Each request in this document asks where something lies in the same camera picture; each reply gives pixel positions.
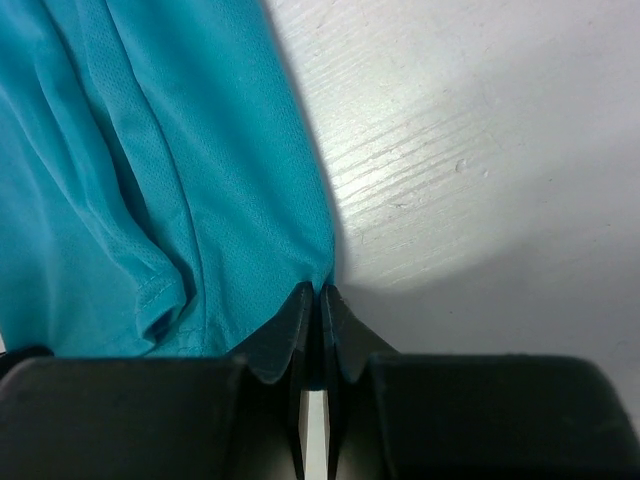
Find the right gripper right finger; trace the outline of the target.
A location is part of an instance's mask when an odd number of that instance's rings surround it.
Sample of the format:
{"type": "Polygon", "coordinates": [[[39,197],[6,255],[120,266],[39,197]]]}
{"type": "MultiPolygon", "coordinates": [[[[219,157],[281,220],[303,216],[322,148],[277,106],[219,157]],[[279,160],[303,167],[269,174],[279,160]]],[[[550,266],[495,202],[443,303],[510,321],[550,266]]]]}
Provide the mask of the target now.
{"type": "Polygon", "coordinates": [[[332,479],[635,479],[609,380],[566,356],[403,354],[320,297],[332,479]]]}

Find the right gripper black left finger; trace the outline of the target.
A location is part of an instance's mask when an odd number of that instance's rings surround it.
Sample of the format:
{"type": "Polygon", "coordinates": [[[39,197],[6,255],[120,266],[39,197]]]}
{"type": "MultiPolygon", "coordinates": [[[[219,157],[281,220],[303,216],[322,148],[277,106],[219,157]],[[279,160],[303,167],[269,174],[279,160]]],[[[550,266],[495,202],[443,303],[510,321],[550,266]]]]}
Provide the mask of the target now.
{"type": "Polygon", "coordinates": [[[219,358],[1,357],[5,479],[301,479],[313,288],[219,358]]]}

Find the teal t shirt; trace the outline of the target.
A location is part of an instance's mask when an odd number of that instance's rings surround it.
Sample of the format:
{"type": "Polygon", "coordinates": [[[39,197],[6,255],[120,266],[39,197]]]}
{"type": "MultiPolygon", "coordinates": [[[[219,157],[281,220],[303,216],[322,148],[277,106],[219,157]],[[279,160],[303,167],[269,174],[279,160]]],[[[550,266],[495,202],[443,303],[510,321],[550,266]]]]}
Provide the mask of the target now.
{"type": "Polygon", "coordinates": [[[1,5],[1,337],[218,356],[334,270],[259,1],[1,5]]]}

